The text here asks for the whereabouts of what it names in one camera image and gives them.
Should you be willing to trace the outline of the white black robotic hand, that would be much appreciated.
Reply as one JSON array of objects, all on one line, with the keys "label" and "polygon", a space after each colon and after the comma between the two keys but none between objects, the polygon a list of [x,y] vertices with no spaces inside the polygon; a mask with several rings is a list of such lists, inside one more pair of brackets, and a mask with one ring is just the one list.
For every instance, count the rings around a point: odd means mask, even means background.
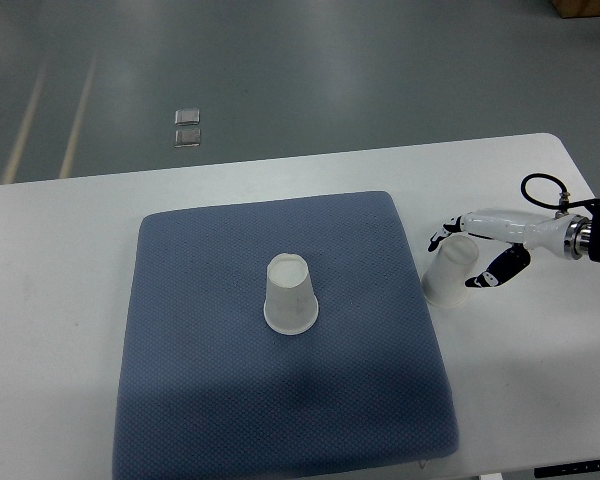
[{"label": "white black robotic hand", "polygon": [[428,250],[435,251],[446,238],[458,233],[509,245],[486,270],[465,282],[469,288],[493,288],[508,282],[530,265],[530,252],[536,248],[566,260],[593,253],[592,221],[578,214],[554,218],[513,210],[477,210],[444,223],[430,238]]}]

